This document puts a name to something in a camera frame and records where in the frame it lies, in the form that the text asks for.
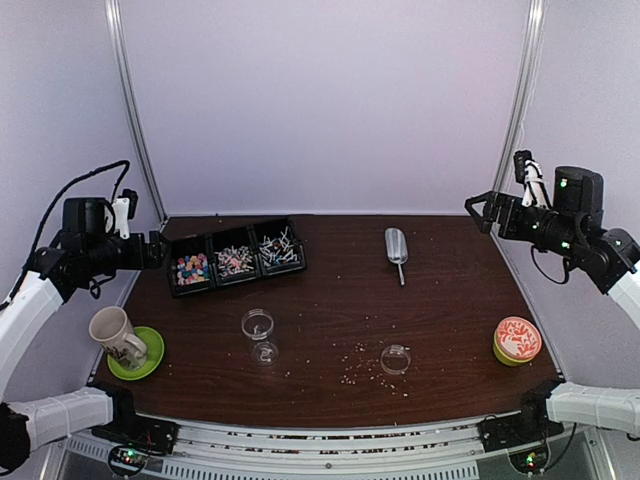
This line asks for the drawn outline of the black three-compartment candy bin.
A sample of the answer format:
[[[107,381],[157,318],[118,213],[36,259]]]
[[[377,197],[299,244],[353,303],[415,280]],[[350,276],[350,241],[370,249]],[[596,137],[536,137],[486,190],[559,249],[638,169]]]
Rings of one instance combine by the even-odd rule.
[[[288,217],[172,240],[167,278],[174,298],[304,271],[303,241]]]

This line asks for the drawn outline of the metal scoop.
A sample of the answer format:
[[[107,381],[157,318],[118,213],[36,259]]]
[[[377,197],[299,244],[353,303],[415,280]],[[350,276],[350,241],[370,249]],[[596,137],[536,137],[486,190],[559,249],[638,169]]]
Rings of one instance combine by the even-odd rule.
[[[406,282],[403,265],[408,260],[408,248],[405,235],[398,228],[387,228],[384,236],[387,258],[397,267],[399,283],[404,287]]]

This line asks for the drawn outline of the clear plastic jar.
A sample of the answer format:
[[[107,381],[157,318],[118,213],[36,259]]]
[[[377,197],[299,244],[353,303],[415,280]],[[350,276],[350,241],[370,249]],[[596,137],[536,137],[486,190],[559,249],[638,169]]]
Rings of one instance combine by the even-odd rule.
[[[275,320],[265,309],[252,309],[241,319],[241,332],[249,345],[252,361],[259,366],[271,366],[279,357],[276,345]]]

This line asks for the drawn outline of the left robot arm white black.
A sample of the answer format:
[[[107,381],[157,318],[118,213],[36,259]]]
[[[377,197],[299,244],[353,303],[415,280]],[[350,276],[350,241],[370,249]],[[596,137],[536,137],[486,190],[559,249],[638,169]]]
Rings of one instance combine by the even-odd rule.
[[[114,201],[69,198],[62,227],[51,243],[37,248],[1,305],[1,384],[8,385],[18,363],[45,323],[77,290],[95,294],[97,277],[120,270],[164,266],[168,240],[159,232],[132,233],[135,209],[128,196]],[[1,403],[1,473],[20,468],[30,454],[76,432],[105,425],[123,444],[144,433],[133,395],[110,384],[92,384],[40,400]]]

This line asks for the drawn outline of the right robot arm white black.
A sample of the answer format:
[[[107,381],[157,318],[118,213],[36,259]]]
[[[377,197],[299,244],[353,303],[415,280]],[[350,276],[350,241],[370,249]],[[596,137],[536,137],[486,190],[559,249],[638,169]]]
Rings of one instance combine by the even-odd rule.
[[[487,191],[466,199],[465,208],[481,232],[495,231],[504,240],[555,253],[566,273],[578,271],[582,285],[562,309],[571,320],[593,307],[638,326],[639,245],[625,230],[603,227],[602,176],[580,167],[557,167],[549,207],[543,204],[544,191],[534,185],[536,179],[535,169],[518,178],[532,197],[529,201]],[[549,381],[524,397],[512,430],[519,440],[530,442],[551,422],[591,425],[638,438],[639,390]]]

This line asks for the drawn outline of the beige ceramic mug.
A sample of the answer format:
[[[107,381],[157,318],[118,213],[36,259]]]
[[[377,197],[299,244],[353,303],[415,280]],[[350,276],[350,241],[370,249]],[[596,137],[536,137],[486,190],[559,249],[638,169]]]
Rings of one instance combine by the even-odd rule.
[[[110,306],[98,311],[89,323],[89,335],[127,370],[138,370],[146,363],[148,347],[120,307]]]

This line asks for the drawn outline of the green saucer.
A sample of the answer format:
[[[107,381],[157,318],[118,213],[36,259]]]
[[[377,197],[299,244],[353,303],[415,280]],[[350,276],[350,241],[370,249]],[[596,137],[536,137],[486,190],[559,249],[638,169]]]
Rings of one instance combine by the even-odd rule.
[[[147,326],[134,328],[136,335],[147,345],[147,359],[137,370],[128,370],[118,364],[111,356],[107,357],[107,365],[110,372],[118,379],[124,381],[138,381],[151,375],[161,364],[165,343],[162,335],[155,329]]]

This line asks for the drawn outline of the green tin orange patterned lid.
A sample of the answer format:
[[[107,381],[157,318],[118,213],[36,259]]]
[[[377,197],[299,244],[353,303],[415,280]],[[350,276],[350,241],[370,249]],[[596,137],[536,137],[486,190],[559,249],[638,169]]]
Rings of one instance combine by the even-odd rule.
[[[510,367],[531,362],[541,351],[542,336],[530,321],[516,316],[502,319],[494,331],[493,353]]]

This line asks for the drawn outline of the clear plastic jar lid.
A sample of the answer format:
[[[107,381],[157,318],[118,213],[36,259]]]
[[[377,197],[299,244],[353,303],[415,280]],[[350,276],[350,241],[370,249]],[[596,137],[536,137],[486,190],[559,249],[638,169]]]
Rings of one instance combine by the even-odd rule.
[[[388,345],[382,350],[379,362],[385,373],[390,375],[403,375],[411,366],[411,351],[404,345]]]

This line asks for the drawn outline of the right aluminium frame post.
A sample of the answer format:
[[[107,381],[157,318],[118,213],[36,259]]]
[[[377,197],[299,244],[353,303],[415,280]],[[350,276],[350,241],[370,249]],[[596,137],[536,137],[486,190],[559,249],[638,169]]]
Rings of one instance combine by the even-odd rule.
[[[512,155],[524,135],[524,119],[534,95],[539,69],[546,12],[546,1],[531,0],[529,2],[515,96],[493,182],[493,190],[495,191],[502,192],[510,182],[510,170],[513,166]]]

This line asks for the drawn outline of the aluminium frame post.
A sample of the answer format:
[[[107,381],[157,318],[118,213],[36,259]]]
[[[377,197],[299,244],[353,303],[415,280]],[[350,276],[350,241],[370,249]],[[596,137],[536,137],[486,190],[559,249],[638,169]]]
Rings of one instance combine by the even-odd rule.
[[[136,160],[142,178],[150,195],[155,216],[160,224],[164,224],[168,215],[164,207],[156,176],[151,164],[147,142],[143,132],[139,108],[136,101],[133,78],[129,65],[124,26],[122,22],[121,2],[106,0],[104,2],[107,28],[109,31],[115,63],[118,70],[120,88],[124,100],[130,136],[133,142]]]
[[[495,191],[502,192],[510,182],[510,170],[513,166],[512,155],[524,135],[524,119],[534,95],[539,69],[546,12],[546,1],[531,0],[529,2],[515,96],[493,182],[493,190]]]

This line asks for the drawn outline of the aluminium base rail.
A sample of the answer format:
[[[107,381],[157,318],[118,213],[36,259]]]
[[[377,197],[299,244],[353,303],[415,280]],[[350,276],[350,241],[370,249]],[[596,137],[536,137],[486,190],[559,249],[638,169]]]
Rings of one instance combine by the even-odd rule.
[[[163,447],[91,431],[49,446],[38,479],[615,479],[593,427],[527,437],[515,415],[364,429],[178,421]]]

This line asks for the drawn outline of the left aluminium frame post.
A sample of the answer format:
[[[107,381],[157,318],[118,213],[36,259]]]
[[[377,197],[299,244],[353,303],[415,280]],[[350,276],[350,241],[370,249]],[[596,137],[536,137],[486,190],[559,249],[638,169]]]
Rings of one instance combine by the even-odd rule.
[[[107,28],[109,31],[115,63],[118,70],[120,88],[124,100],[130,136],[133,142],[136,160],[142,178],[150,195],[155,216],[160,224],[164,224],[168,215],[164,207],[156,176],[151,164],[147,142],[143,132],[139,108],[136,101],[133,78],[129,65],[124,26],[122,22],[121,2],[106,0],[104,2]]]

